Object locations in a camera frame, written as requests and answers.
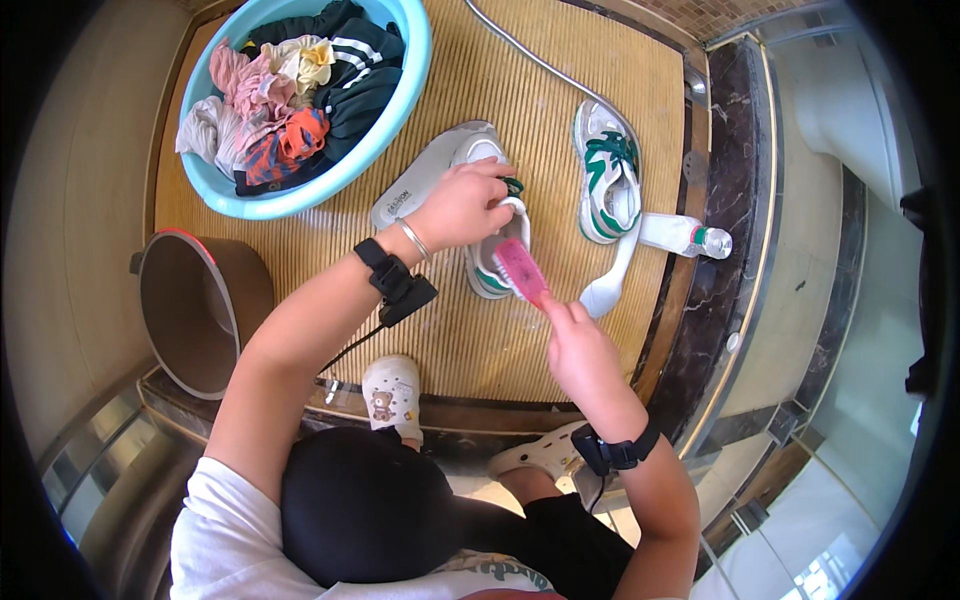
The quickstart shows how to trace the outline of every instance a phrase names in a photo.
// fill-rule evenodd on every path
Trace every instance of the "shower hose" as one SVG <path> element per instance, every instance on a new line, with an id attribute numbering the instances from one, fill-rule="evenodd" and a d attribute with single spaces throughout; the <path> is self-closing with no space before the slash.
<path id="1" fill-rule="evenodd" d="M 521 44 L 515 37 L 505 32 L 502 27 L 494 23 L 488 16 L 483 14 L 483 12 L 477 8 L 477 5 L 473 4 L 472 0 L 464 0 L 464 2 L 467 3 L 467 6 L 469 6 L 470 10 L 473 11 L 473 14 L 475 14 L 476 17 L 480 19 L 480 22 L 483 23 L 487 27 L 487 29 L 492 31 L 497 37 L 504 40 L 514 48 L 516 48 L 520 52 L 520 54 L 522 54 L 526 58 L 535 62 L 537 66 L 539 66 L 541 69 L 551 73 L 555 77 L 558 77 L 559 79 L 564 81 L 566 84 L 572 85 L 573 87 L 579 89 L 580 92 L 583 93 L 588 98 L 590 98 L 590 100 L 596 102 L 601 107 L 609 110 L 610 113 L 614 117 L 616 117 L 616 119 L 621 124 L 623 124 L 623 128 L 627 131 L 627 135 L 630 136 L 630 139 L 634 142 L 634 145 L 636 146 L 636 165 L 634 169 L 634 171 L 636 172 L 636 188 L 637 188 L 636 196 L 638 198 L 642 198 L 642 196 L 640 195 L 640 190 L 642 189 L 643 176 L 639 167 L 640 165 L 643 164 L 643 162 L 640 158 L 640 152 L 641 152 L 640 140 L 636 136 L 636 131 L 634 130 L 634 127 L 630 124 L 630 121 L 627 119 L 627 117 L 625 117 L 623 113 L 620 112 L 620 110 L 613 105 L 613 102 L 608 100 L 606 97 L 601 96 L 600 94 L 596 93 L 589 87 L 567 76 L 565 73 L 563 73 L 562 71 L 554 67 L 552 64 L 550 64 L 546 60 L 538 57 L 536 54 L 531 52 L 529 48 Z"/>

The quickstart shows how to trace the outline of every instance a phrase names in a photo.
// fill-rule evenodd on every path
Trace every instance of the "brush bristles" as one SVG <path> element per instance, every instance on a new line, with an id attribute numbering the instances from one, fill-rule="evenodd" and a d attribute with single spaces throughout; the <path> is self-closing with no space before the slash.
<path id="1" fill-rule="evenodd" d="M 493 254 L 493 264 L 496 265 L 496 271 L 500 274 L 500 278 L 503 279 L 503 282 L 506 283 L 510 289 L 514 290 L 516 297 L 529 302 L 530 299 L 524 296 L 523 293 L 520 292 L 520 289 L 516 287 L 514 280 L 510 277 L 510 274 L 507 273 L 506 267 L 504 267 L 503 263 L 500 262 L 500 257 L 497 256 L 496 253 Z"/>

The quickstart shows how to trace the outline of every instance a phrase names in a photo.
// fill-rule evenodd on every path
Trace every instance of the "orange patterned cloth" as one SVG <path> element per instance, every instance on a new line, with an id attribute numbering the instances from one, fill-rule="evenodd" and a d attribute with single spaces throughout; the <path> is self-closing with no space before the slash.
<path id="1" fill-rule="evenodd" d="M 284 127 L 268 133 L 247 150 L 247 185 L 268 183 L 295 173 L 324 147 L 324 136 L 329 130 L 330 122 L 322 111 L 298 109 Z"/>

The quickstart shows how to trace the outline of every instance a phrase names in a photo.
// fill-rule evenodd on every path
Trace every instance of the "plastic water bottle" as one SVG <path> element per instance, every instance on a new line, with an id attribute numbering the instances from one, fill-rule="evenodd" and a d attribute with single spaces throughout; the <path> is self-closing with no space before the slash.
<path id="1" fill-rule="evenodd" d="M 726 258 L 733 250 L 733 238 L 726 231 L 704 227 L 695 217 L 644 212 L 640 217 L 641 244 L 675 252 L 680 256 L 703 254 Z"/>

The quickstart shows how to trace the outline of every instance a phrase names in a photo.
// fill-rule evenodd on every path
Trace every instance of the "pink scrub brush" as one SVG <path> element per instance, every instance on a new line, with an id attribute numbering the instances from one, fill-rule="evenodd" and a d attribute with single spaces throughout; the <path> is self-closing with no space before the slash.
<path id="1" fill-rule="evenodd" d="M 497 244 L 493 249 L 493 262 L 496 263 L 500 276 L 519 298 L 543 310 L 540 306 L 540 294 L 550 288 L 523 242 L 512 237 Z"/>

